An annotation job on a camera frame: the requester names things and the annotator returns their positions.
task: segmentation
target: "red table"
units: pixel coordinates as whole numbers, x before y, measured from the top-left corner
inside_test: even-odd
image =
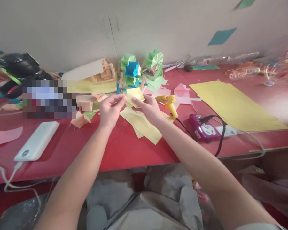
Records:
[[[168,80],[166,88],[171,89],[173,94],[173,90],[179,83],[189,85],[219,79],[226,83],[232,83],[269,113],[279,117],[283,123],[288,125],[288,85],[276,84],[266,87],[262,85],[264,82],[263,76],[257,76],[256,79],[229,80],[224,76],[223,72],[233,67],[232,65],[223,65],[220,70],[196,70],[192,72],[172,70],[165,73],[165,79]],[[195,97],[196,93],[191,91],[190,96]],[[206,115],[215,114],[204,101],[194,101],[193,104],[199,113]],[[177,112],[180,120],[190,129],[187,118],[190,114],[195,113],[193,107],[182,104],[177,109]],[[61,176],[97,129],[99,119],[100,116],[96,114],[91,124],[87,124],[81,129],[75,129],[73,125],[70,125],[70,119],[56,120],[60,123],[60,126],[41,158],[34,162],[24,163],[17,171],[13,181]],[[6,168],[7,177],[10,177],[16,164],[13,158],[43,121],[53,120],[22,119],[22,114],[0,116],[0,131],[20,126],[24,127],[19,139],[0,145],[0,165]],[[216,126],[220,125],[216,121],[211,121]],[[288,130],[258,132],[253,133],[253,135],[259,139],[265,148],[288,146]],[[242,155],[249,153],[251,150],[260,149],[259,145],[249,140],[248,137],[246,134],[241,134],[225,138],[219,157]],[[212,154],[215,154],[219,140],[212,141],[210,144],[201,144]],[[116,127],[110,135],[100,171],[167,164],[178,161],[178,158],[163,138],[157,145],[154,145],[145,137],[138,139],[132,126],[120,116]]]

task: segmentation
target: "hot glue gun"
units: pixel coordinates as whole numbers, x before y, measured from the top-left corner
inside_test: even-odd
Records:
[[[174,102],[176,101],[175,95],[161,95],[156,97],[157,102],[161,102],[165,105],[165,108],[169,110],[170,119],[175,120],[178,118],[178,114],[174,107]]]

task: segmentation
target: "hand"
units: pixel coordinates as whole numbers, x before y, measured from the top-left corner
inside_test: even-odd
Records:
[[[143,96],[145,98],[145,101],[143,102],[135,97],[132,98],[133,103],[140,107],[135,110],[144,113],[147,120],[154,126],[156,126],[160,121],[166,120],[161,113],[156,99],[147,94],[143,94]]]
[[[126,100],[127,99],[125,94],[115,94],[101,101],[99,104],[99,127],[107,127],[113,129],[119,117],[119,113],[126,103]]]

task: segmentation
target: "white power bank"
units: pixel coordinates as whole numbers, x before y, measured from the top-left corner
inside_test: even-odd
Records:
[[[60,123],[56,121],[41,123],[18,154],[14,157],[14,161],[38,160],[58,129],[59,125]]]

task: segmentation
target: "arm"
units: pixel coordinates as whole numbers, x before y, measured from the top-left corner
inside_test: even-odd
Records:
[[[99,127],[55,186],[35,230],[77,229],[80,210],[96,179],[106,144],[125,101],[125,95],[119,94],[100,103]]]
[[[190,175],[207,192],[224,229],[233,230],[249,223],[277,224],[216,157],[166,120],[153,97],[144,97],[146,103],[136,98],[132,100],[141,107],[139,110],[157,127]]]

